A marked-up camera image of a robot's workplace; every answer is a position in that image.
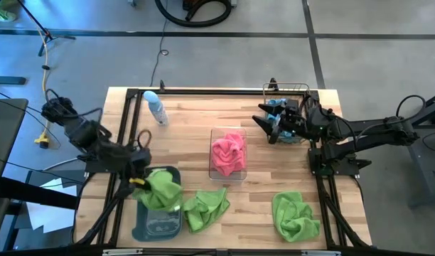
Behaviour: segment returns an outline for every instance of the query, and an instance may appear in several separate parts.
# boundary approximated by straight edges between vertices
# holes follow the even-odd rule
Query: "wire rack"
[[[303,98],[299,95],[294,95],[289,92],[308,92],[309,85],[301,82],[267,82],[263,84],[263,103],[270,104],[279,100],[298,100],[301,102]],[[265,118],[268,119],[268,113],[265,113]],[[283,136],[279,135],[278,142],[287,144],[300,144],[305,141],[299,136]]]

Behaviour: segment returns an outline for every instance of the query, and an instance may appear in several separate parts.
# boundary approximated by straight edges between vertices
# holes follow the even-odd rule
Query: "gray floor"
[[[125,0],[29,1],[45,26],[68,30],[160,31],[163,17],[152,1],[139,0],[136,9]],[[180,0],[169,10],[181,14]],[[310,0],[317,33],[435,33],[435,0]],[[207,4],[198,18],[216,14]],[[0,28],[32,29],[20,13],[15,23]],[[167,31],[230,31],[304,33],[300,0],[239,0],[227,21],[212,28],[184,29],[168,24]],[[71,97],[78,110],[102,106],[109,86],[142,86],[150,82],[160,38],[79,37],[50,45],[48,87]],[[37,57],[38,36],[0,36],[0,75],[28,78],[24,86],[0,86],[12,97],[25,97],[32,107],[43,104],[43,58]],[[337,89],[344,116],[372,119],[394,114],[410,94],[435,95],[435,41],[318,40],[325,85]],[[307,39],[290,38],[166,38],[154,84],[167,86],[258,87],[271,77],[307,82],[317,88]],[[412,100],[402,113],[413,113]],[[53,128],[60,150],[39,149],[33,143],[42,127],[26,117],[10,161],[44,168],[77,154],[63,131]],[[435,253],[435,206],[416,210],[407,200],[416,174],[407,149],[382,146],[360,156],[373,164],[362,170],[365,209],[374,245],[389,250]],[[26,171],[7,166],[5,176],[24,180]]]

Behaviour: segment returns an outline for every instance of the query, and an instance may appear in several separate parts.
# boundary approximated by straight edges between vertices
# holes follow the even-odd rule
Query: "white bottle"
[[[144,92],[144,98],[148,102],[148,108],[158,124],[167,125],[168,117],[166,109],[163,107],[163,104],[159,100],[158,95],[152,91],[146,91]]]

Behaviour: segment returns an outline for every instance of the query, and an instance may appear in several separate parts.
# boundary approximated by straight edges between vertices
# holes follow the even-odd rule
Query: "pink cloth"
[[[213,165],[224,176],[246,167],[245,141],[240,134],[229,133],[224,139],[216,139],[211,150]]]

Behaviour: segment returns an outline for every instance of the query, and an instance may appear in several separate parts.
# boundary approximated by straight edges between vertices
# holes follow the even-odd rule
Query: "dark green tray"
[[[153,169],[167,169],[173,175],[173,182],[181,185],[181,175],[177,168],[172,166],[152,167]],[[140,242],[153,242],[169,240],[181,231],[181,210],[168,213],[163,210],[148,210],[141,202],[137,202],[136,226],[132,236]]]

